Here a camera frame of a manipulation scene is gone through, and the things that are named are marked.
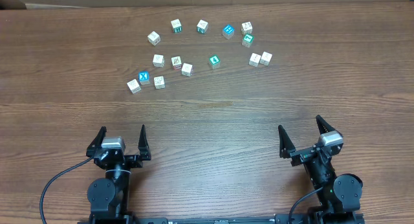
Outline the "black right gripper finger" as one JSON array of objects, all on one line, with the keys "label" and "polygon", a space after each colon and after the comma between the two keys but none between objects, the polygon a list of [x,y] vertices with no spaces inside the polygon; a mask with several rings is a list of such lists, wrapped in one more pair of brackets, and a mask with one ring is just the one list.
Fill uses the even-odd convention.
[{"label": "black right gripper finger", "polygon": [[292,143],[289,135],[282,125],[278,126],[279,133],[279,156],[281,158],[290,158],[290,154],[296,151],[295,145]]},{"label": "black right gripper finger", "polygon": [[317,115],[316,116],[316,123],[318,125],[318,129],[320,132],[320,135],[325,134],[325,133],[329,133],[332,131],[335,131],[336,129],[334,127],[332,127],[330,124],[328,124],[322,116]]}]

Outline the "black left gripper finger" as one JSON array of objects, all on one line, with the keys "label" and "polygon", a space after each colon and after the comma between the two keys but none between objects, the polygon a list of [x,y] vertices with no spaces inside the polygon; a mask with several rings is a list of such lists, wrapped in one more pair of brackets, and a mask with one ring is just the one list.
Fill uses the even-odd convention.
[{"label": "black left gripper finger", "polygon": [[87,147],[87,150],[86,150],[87,157],[93,157],[96,151],[102,148],[102,141],[105,137],[106,132],[107,132],[107,128],[105,126],[102,126],[97,136],[95,136],[94,140]]},{"label": "black left gripper finger", "polygon": [[146,127],[142,125],[140,130],[140,138],[138,142],[138,150],[140,152],[141,161],[150,161],[151,160],[151,150],[149,149],[149,144],[146,137]]}]

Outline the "wooden cube with hook drawing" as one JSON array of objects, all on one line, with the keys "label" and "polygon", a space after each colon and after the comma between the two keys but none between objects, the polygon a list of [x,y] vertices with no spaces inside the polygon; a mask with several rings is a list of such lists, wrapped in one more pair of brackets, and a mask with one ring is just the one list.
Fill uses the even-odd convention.
[{"label": "wooden cube with hook drawing", "polygon": [[260,60],[261,60],[261,55],[256,54],[256,53],[252,53],[248,64],[253,66],[253,67],[257,67],[259,65]]}]

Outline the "green number seven cube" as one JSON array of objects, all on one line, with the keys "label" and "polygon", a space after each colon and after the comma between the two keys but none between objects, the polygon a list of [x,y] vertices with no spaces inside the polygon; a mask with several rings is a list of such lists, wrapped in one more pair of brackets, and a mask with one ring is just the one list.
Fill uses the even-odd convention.
[{"label": "green number seven cube", "polygon": [[251,47],[252,43],[254,41],[254,36],[251,34],[245,34],[242,40],[242,44],[245,47]]}]

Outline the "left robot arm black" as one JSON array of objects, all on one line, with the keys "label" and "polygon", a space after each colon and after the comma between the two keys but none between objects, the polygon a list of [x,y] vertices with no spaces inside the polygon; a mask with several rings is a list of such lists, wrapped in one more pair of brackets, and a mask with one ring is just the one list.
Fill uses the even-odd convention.
[{"label": "left robot arm black", "polygon": [[91,205],[89,223],[137,223],[133,212],[128,211],[131,170],[143,167],[151,160],[146,128],[141,127],[138,153],[126,155],[121,136],[107,137],[107,128],[101,127],[87,147],[86,156],[105,171],[105,177],[93,181],[87,190]]}]

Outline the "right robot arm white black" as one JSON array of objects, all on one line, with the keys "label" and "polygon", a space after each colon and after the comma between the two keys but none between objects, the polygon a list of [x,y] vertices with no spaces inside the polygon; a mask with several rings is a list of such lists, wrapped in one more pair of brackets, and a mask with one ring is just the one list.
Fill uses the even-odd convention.
[{"label": "right robot arm white black", "polygon": [[[343,135],[316,116],[320,132],[317,143],[297,150],[283,126],[278,126],[279,156],[290,159],[291,165],[303,165],[314,190],[299,198],[288,214],[276,214],[276,223],[364,223],[360,209],[363,182],[354,174],[336,175],[331,164],[333,156],[343,147]],[[304,214],[295,214],[296,207],[308,197],[317,195],[320,205],[310,207]]]}]

